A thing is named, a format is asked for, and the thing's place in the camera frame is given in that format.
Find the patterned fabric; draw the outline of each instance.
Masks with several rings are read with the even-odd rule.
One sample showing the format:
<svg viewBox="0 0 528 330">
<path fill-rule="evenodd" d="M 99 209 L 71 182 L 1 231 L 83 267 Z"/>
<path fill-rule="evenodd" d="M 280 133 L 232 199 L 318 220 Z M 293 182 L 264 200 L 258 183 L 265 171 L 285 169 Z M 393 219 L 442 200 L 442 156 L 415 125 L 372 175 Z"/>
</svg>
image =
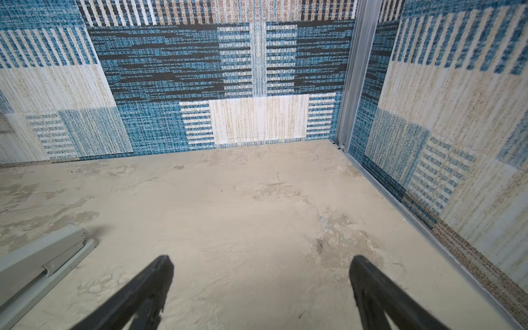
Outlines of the patterned fabric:
<svg viewBox="0 0 528 330">
<path fill-rule="evenodd" d="M 333 138 L 356 1 L 1 1 L 0 164 Z"/>
<path fill-rule="evenodd" d="M 348 152 L 528 328 L 528 6 L 386 0 Z"/>
</svg>

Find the geometric patterned backdrop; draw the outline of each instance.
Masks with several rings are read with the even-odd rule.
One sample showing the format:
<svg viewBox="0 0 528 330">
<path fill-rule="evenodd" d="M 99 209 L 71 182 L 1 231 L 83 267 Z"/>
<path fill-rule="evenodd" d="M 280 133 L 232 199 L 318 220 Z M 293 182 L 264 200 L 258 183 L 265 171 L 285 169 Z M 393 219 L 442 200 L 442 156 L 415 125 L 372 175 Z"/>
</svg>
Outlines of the geometric patterned backdrop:
<svg viewBox="0 0 528 330">
<path fill-rule="evenodd" d="M 356 0 L 0 2 L 0 164 L 333 139 Z"/>
<path fill-rule="evenodd" d="M 386 0 L 348 152 L 528 328 L 528 6 Z"/>
</svg>

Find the gray vertical pole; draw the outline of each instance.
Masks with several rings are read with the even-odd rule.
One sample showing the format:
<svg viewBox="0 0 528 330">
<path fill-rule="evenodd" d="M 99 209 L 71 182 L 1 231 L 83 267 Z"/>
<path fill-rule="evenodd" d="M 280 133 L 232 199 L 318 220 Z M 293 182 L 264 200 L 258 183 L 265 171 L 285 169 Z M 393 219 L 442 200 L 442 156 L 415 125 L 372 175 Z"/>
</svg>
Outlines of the gray vertical pole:
<svg viewBox="0 0 528 330">
<path fill-rule="evenodd" d="M 344 150 L 349 148 L 381 3 L 382 0 L 359 0 L 357 5 L 352 44 L 348 54 L 345 86 L 334 140 L 339 147 L 344 145 Z"/>
</svg>

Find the wall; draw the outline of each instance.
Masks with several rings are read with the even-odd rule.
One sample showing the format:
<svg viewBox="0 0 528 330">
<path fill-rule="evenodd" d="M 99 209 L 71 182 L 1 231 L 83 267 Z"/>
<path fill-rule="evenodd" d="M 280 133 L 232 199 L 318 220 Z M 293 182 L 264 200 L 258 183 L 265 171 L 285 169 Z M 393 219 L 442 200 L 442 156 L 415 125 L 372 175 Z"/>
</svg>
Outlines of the wall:
<svg viewBox="0 0 528 330">
<path fill-rule="evenodd" d="M 0 2 L 0 164 L 332 139 L 356 0 Z"/>
<path fill-rule="evenodd" d="M 528 6 L 386 0 L 348 152 L 528 328 Z"/>
</svg>

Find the patterned wall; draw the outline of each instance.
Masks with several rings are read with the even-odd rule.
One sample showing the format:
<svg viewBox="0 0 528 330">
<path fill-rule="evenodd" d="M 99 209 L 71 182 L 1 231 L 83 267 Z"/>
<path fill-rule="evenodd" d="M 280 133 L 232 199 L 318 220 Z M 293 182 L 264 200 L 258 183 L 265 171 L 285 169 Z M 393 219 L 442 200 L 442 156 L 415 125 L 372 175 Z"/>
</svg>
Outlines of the patterned wall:
<svg viewBox="0 0 528 330">
<path fill-rule="evenodd" d="M 0 164 L 333 139 L 357 0 L 1 0 Z"/>
<path fill-rule="evenodd" d="M 349 153 L 528 328 L 528 6 L 385 0 Z"/>
</svg>

